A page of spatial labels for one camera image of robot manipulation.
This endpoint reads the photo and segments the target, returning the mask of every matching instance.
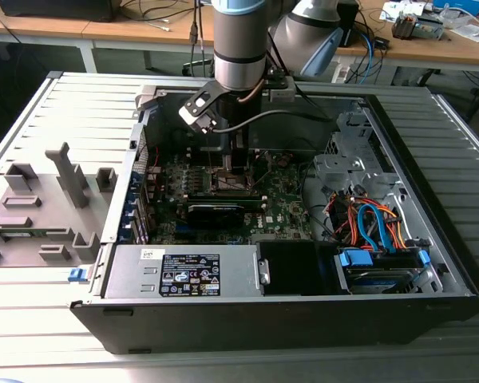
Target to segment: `warning label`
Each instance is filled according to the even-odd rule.
[[[164,255],[161,265],[160,295],[162,297],[220,295],[220,256]]]

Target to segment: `blue cable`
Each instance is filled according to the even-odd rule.
[[[367,70],[366,72],[364,73],[364,77],[363,79],[359,82],[359,84],[362,84],[366,78],[367,78],[367,75],[369,74],[370,72],[370,67],[371,65],[373,64],[373,56],[374,56],[374,51],[373,51],[373,46],[371,45],[370,41],[369,41],[369,38],[365,35],[365,34],[360,34],[367,42],[367,47],[369,48],[369,64],[367,64]]]
[[[385,224],[383,222],[383,214],[378,210],[377,207],[368,203],[363,205],[358,209],[358,231],[360,231],[360,235],[373,247],[374,251],[378,251],[378,245],[376,242],[366,233],[366,229],[364,227],[364,211],[366,209],[371,209],[374,211],[374,215],[376,215],[376,220],[378,221],[378,231],[380,233],[380,237],[382,238],[383,247],[385,247],[389,253],[395,253],[396,249],[392,246],[392,242],[390,241],[390,237],[387,235],[385,231]]]

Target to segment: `wooden desk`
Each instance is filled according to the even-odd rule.
[[[62,18],[9,18],[0,8],[0,20],[16,36],[47,36],[52,38],[81,38],[89,24],[84,20]],[[8,34],[0,22],[0,34]]]
[[[163,0],[142,0],[142,9],[147,10],[154,6],[170,6],[172,1]],[[165,10],[156,10],[149,14],[150,18],[162,18],[165,15],[173,14],[180,10],[192,8],[187,2],[178,2]],[[132,4],[125,11],[125,14],[132,18],[141,18],[137,4]],[[213,9],[205,6],[202,9],[203,27],[204,27],[204,44],[213,46],[214,29],[213,29]],[[190,25],[192,24],[192,11],[184,12],[168,19],[170,23],[156,23],[160,26],[167,26],[170,32],[160,30],[149,25],[146,22],[137,22],[128,20],[126,17],[119,15],[115,22],[90,22],[83,30],[83,38],[95,40],[113,40],[113,41],[134,41],[134,42],[151,42],[165,44],[189,45]]]
[[[390,40],[390,48],[386,58],[405,61],[452,63],[455,65],[479,65],[479,42],[470,41],[450,30],[444,32],[444,36],[440,41],[421,38],[413,40],[393,38],[393,23],[384,23],[379,20],[381,10],[377,10],[377,8],[382,7],[383,3],[383,0],[361,0],[361,7],[364,9],[363,14],[366,17],[367,25],[373,30],[379,30],[376,36]],[[360,16],[357,16],[357,20],[362,22]],[[366,49],[363,48],[361,42],[358,42],[350,48],[338,50],[338,54],[348,53],[363,55],[366,53]]]
[[[384,67],[409,66],[418,68],[455,69],[479,71],[479,43],[462,38],[450,31],[440,41],[414,39],[403,41],[392,38],[392,23],[378,20],[383,0],[362,0],[362,9],[368,25],[377,30],[377,36],[390,40],[390,48]],[[165,0],[142,0],[142,7],[168,6]],[[131,18],[140,18],[138,5],[133,3],[125,11]],[[188,3],[178,2],[164,10],[155,10],[150,17],[163,17],[178,10],[191,8]],[[189,30],[192,12],[170,17],[171,31],[159,30],[146,22],[134,21],[119,16],[115,22],[100,23],[82,20],[53,18],[8,18],[0,9],[0,19],[21,42],[27,44],[69,45],[80,49],[85,68],[96,72],[93,49],[134,49],[143,51],[189,52]],[[204,44],[206,53],[212,53],[213,22],[212,8],[203,8]],[[15,42],[0,23],[0,41]],[[336,59],[347,67],[360,60],[366,49],[359,41],[351,47],[339,48]]]

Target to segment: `floor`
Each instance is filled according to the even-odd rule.
[[[45,69],[85,71],[76,48],[47,45],[8,45],[6,48],[10,58],[0,58],[0,140],[42,82]],[[96,60],[101,73],[180,76],[182,65],[189,61],[189,54],[152,53],[154,71],[145,69],[140,51],[98,49]],[[324,81],[331,79],[333,69],[331,65]],[[196,74],[199,75],[200,71],[201,68],[196,69]],[[443,94],[460,114],[466,112],[473,98],[470,90],[474,85],[462,72],[444,71],[433,75],[427,85],[433,93]],[[479,136],[479,112],[470,126]]]

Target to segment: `electronic device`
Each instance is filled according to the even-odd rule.
[[[479,0],[461,0],[452,2],[449,0],[433,0],[433,7],[435,8],[445,8],[445,4],[449,4],[450,8],[460,8],[465,10],[474,16],[479,14]]]
[[[443,23],[430,16],[402,14],[392,25],[392,36],[402,40],[432,38],[439,40],[444,32]]]
[[[343,31],[339,46],[350,46],[353,41],[355,41],[355,36],[352,33],[352,30],[354,27],[354,20],[358,13],[358,3],[356,0],[339,0],[337,3],[337,12],[341,18],[339,25]]]
[[[427,178],[440,145],[475,150],[467,165],[479,169],[471,133],[426,121],[440,139],[430,153],[426,129],[398,119],[407,100],[384,107],[373,88],[305,85],[266,65],[263,0],[213,6],[214,81],[135,78],[136,96],[112,91],[126,101],[105,126],[128,133],[127,149],[94,156],[120,161],[118,175],[97,162],[85,176],[67,142],[37,166],[23,156],[0,168],[0,267],[92,263],[69,308],[112,353],[407,343],[478,314],[478,244],[464,237],[479,225],[465,231],[457,222],[471,215],[450,210],[463,189],[443,196],[453,186]],[[305,0],[283,22],[296,37],[285,54],[314,34],[289,65],[321,71],[342,36],[336,3]],[[101,134],[89,115],[64,122]]]
[[[156,87],[103,230],[105,278],[71,305],[106,349],[405,343],[479,312],[468,250],[375,98],[315,88],[333,120],[255,122],[235,174],[220,135],[166,113],[198,86]]]
[[[6,16],[46,16],[81,18],[91,22],[111,22],[121,0],[0,0]]]

